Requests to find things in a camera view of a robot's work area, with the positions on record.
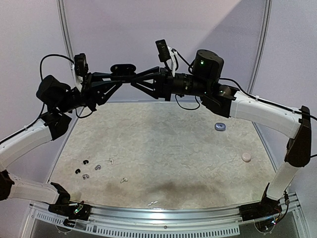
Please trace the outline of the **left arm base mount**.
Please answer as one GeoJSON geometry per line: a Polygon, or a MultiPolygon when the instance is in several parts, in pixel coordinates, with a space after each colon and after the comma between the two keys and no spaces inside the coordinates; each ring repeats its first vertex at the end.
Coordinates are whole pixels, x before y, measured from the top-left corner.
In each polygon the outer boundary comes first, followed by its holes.
{"type": "Polygon", "coordinates": [[[48,211],[57,215],[65,216],[69,220],[87,221],[90,216],[91,206],[81,202],[72,202],[68,204],[51,204],[48,211]]]}

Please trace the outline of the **black earbud charging case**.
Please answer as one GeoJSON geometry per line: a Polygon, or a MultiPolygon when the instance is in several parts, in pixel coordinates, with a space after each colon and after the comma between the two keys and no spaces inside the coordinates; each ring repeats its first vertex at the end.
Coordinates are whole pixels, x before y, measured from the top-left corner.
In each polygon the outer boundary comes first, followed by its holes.
{"type": "Polygon", "coordinates": [[[121,81],[122,83],[130,83],[135,77],[136,66],[133,64],[115,64],[111,66],[111,77],[113,81],[121,81]]]}

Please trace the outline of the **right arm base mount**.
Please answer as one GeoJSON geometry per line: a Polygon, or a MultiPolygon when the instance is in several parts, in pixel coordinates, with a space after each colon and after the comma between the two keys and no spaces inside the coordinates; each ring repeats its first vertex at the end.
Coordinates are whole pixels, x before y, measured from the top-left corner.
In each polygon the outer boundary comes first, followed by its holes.
{"type": "MultiPolygon", "coordinates": [[[[287,205],[286,210],[288,210],[290,203],[288,194],[285,194],[284,202],[287,205]]],[[[242,217],[243,221],[273,216],[277,213],[278,216],[274,219],[275,222],[280,221],[286,215],[287,211],[285,211],[285,213],[282,215],[282,207],[280,200],[272,200],[267,198],[266,196],[264,196],[260,202],[239,206],[239,215],[242,217]]]]}

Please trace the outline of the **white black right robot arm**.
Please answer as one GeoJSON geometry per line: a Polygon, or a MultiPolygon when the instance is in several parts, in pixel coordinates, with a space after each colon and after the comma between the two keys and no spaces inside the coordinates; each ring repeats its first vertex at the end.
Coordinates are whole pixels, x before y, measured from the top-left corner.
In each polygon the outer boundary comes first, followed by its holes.
{"type": "Polygon", "coordinates": [[[149,96],[166,101],[174,95],[198,96],[201,104],[216,115],[245,119],[274,129],[289,138],[285,159],[274,179],[256,206],[260,216],[267,216],[293,180],[299,168],[311,159],[312,129],[309,108],[299,109],[278,105],[244,92],[240,86],[222,85],[220,80],[224,60],[216,53],[198,50],[189,73],[176,73],[168,67],[139,73],[131,85],[149,96]]]}

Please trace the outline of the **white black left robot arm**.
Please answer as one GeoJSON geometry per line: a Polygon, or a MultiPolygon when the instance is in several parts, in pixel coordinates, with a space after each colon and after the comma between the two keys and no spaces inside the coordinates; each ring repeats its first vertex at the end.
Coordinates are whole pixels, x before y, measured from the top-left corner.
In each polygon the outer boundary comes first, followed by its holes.
{"type": "Polygon", "coordinates": [[[63,215],[70,215],[73,203],[67,191],[56,183],[23,180],[10,174],[8,166],[29,151],[65,135],[71,117],[67,113],[78,107],[92,112],[103,105],[122,84],[130,83],[128,77],[104,73],[88,73],[76,87],[58,81],[52,75],[40,83],[36,96],[47,107],[35,123],[14,133],[0,143],[0,199],[18,198],[54,204],[63,215]]]}

